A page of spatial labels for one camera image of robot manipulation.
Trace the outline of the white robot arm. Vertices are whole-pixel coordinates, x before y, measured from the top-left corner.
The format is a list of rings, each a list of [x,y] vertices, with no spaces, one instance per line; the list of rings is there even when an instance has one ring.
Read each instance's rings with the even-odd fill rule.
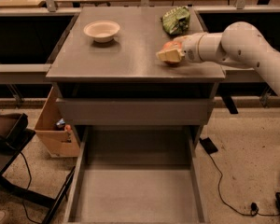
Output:
[[[156,53],[164,63],[214,62],[253,68],[280,98],[280,52],[252,24],[238,21],[222,33],[183,35]]]

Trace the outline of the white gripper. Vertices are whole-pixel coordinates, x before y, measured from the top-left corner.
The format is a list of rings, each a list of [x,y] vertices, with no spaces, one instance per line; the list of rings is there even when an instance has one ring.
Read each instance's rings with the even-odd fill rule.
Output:
[[[201,63],[199,47],[204,33],[182,35],[174,38],[175,42],[182,43],[182,51],[185,59],[190,63]],[[165,63],[180,63],[183,55],[179,49],[163,49],[156,53],[159,60]]]

